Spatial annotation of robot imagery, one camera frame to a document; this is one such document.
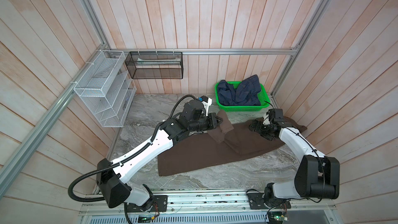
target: white wire basket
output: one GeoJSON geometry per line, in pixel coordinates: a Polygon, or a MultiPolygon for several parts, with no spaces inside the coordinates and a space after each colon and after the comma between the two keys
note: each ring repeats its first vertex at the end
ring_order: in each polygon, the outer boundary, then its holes
{"type": "Polygon", "coordinates": [[[103,127],[123,127],[137,91],[128,71],[117,74],[124,60],[123,51],[100,52],[74,88],[103,127]]]}

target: laundry basket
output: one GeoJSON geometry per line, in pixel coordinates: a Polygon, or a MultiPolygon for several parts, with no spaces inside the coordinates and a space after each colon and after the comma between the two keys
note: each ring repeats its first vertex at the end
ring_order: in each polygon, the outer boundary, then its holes
{"type": "MultiPolygon", "coordinates": [[[[234,85],[234,88],[236,89],[241,82],[228,82],[228,83],[234,85]]],[[[261,92],[259,92],[257,94],[257,97],[260,100],[261,106],[224,106],[224,105],[221,105],[220,101],[218,101],[217,86],[218,86],[218,83],[214,87],[214,89],[216,90],[217,105],[220,107],[220,109],[222,109],[226,112],[257,112],[257,111],[260,111],[261,109],[269,106],[269,104],[265,102],[265,101],[269,102],[269,98],[268,98],[268,95],[267,95],[266,90],[263,87],[263,85],[261,85],[261,92]]]]}

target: black wire basket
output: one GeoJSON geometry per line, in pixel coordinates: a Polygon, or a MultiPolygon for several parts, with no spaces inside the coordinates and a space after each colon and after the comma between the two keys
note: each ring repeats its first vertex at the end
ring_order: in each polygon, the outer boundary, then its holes
{"type": "Polygon", "coordinates": [[[132,51],[126,66],[133,79],[182,79],[182,52],[132,51]]]}

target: wood panel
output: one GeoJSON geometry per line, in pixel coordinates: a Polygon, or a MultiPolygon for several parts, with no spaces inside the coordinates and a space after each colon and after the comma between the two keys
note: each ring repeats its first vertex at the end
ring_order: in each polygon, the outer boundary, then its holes
{"type": "Polygon", "coordinates": [[[340,161],[334,201],[344,223],[398,219],[397,2],[332,0],[275,96],[340,161]]]}
{"type": "MultiPolygon", "coordinates": [[[[0,0],[0,5],[3,167],[101,41],[80,0],[0,0]]],[[[81,203],[68,197],[67,187],[95,170],[114,135],[79,99],[72,100],[0,200],[0,222],[76,221],[81,203]]],[[[75,192],[90,194],[94,186],[88,178],[75,192]]]]}
{"type": "MultiPolygon", "coordinates": [[[[90,1],[111,48],[122,49],[295,47],[320,0],[90,1]],[[133,21],[137,15],[139,21],[133,21]],[[132,38],[135,44],[127,44],[132,38]]],[[[206,93],[222,79],[241,81],[257,74],[271,92],[287,60],[285,55],[187,56],[182,80],[138,83],[143,93],[206,93]]]]}

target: gray marble countertop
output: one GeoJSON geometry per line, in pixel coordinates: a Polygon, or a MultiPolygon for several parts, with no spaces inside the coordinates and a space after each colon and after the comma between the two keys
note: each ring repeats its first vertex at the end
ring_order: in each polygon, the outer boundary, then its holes
{"type": "MultiPolygon", "coordinates": [[[[111,159],[119,157],[138,146],[153,133],[157,123],[166,119],[175,103],[183,94],[135,95],[127,115],[125,126],[115,144],[111,159]]],[[[210,112],[218,112],[219,107],[214,95],[210,112]]],[[[177,107],[181,112],[185,101],[177,107]]],[[[229,120],[235,124],[262,117],[266,112],[227,112],[229,120]]],[[[240,162],[207,167],[193,172],[172,176],[158,175],[157,157],[144,165],[131,182],[145,183],[151,189],[258,189],[263,190],[267,183],[283,182],[294,178],[299,163],[286,145],[259,157],[240,162]]]]}

